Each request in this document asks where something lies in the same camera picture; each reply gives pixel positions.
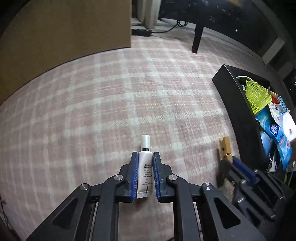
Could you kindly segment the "small white snack sachet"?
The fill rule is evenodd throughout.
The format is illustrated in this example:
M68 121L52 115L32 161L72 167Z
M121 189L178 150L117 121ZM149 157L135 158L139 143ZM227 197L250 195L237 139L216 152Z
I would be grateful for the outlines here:
M283 115L285 114L282 106L279 103L270 102L268 104L268 107L269 107L270 114L271 114L272 118L274 119L276 124L282 128L283 127Z

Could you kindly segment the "light wood cabinet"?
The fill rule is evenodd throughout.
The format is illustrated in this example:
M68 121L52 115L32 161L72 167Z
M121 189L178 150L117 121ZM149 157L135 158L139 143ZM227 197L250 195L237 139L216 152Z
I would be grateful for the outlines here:
M30 1L1 36L1 101L66 62L131 46L131 1Z

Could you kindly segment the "wooden clothespin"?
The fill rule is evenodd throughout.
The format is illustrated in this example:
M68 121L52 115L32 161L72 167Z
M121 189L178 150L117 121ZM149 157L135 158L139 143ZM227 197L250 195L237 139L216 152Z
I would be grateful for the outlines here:
M230 163L233 163L233 158L232 158L232 151L231 151L231 142L230 142L230 137L222 137L219 139L219 144L220 144L220 156L222 160L227 160Z

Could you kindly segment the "black power strip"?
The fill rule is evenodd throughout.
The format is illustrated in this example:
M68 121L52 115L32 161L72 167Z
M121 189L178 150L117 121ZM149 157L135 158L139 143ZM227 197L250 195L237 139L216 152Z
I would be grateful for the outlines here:
M148 29L132 29L132 36L150 37L152 30Z

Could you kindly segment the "black storage tray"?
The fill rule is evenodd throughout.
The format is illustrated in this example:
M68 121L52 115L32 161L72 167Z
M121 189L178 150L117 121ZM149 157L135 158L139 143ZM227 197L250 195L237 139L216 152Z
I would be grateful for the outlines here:
M250 77L277 94L280 94L280 89L269 77L264 78L261 74L256 75L229 65L222 65L212 78L231 120L241 161L251 169L266 171L268 161L264 156L259 124L243 93L241 85L246 81L238 80L238 76Z

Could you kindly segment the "white cosmetic tube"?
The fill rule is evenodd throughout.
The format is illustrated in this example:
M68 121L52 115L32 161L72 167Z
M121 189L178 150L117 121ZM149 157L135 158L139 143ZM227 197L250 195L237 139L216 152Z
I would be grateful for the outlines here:
M137 199L146 198L152 195L152 156L151 137L147 134L142 135L141 151L138 153Z

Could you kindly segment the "yellow-green plastic basket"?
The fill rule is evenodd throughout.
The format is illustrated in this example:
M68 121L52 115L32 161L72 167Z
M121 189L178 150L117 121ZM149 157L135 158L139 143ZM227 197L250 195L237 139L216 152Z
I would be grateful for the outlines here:
M269 92L253 80L247 80L245 95L254 115L259 113L272 100Z

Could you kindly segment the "blue tissue packet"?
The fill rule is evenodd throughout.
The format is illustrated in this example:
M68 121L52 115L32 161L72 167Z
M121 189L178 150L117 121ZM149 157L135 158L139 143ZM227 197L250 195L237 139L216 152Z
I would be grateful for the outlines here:
M260 126L275 142L280 154L282 168L286 170L292 157L292 146L290 144L290 141L288 140L280 126L272 118L268 106L257 113L255 117L260 122Z

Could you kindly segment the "small cyan plastic tool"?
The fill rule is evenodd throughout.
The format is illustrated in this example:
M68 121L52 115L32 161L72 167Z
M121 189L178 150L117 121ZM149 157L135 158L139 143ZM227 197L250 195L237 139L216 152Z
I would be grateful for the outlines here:
M285 102L283 100L283 98L281 96L278 96L277 98L279 104L280 104L280 108L281 108L281 112L282 113L286 113L289 112L290 110L287 108L287 106L285 105Z

